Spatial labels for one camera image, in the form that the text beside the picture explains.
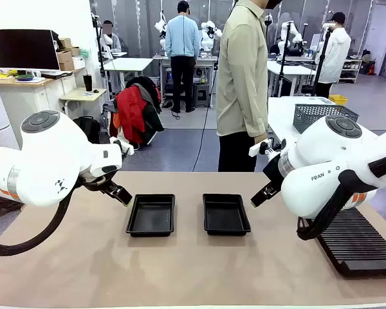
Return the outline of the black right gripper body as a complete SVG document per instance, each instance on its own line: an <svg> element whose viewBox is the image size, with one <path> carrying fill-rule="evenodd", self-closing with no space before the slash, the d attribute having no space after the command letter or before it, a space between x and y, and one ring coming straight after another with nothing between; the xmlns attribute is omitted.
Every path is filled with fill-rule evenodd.
<svg viewBox="0 0 386 309"><path fill-rule="evenodd" d="M279 171L280 154L277 154L272 158L266 167L263 169L263 173L268 177L270 182L262 188L264 194L277 194L281 191L281 185L284 180L283 175Z"/></svg>

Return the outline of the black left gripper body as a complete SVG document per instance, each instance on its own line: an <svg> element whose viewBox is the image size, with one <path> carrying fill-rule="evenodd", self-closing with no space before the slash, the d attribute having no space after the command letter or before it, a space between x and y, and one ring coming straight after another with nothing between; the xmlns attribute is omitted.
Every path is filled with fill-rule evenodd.
<svg viewBox="0 0 386 309"><path fill-rule="evenodd" d="M104 194L115 194L118 192L118 187L113 181L113 176L117 171L112 171L105 175L99 176L94 180L85 178L83 175L78 176L78 186L85 187L89 191L100 191Z"/></svg>

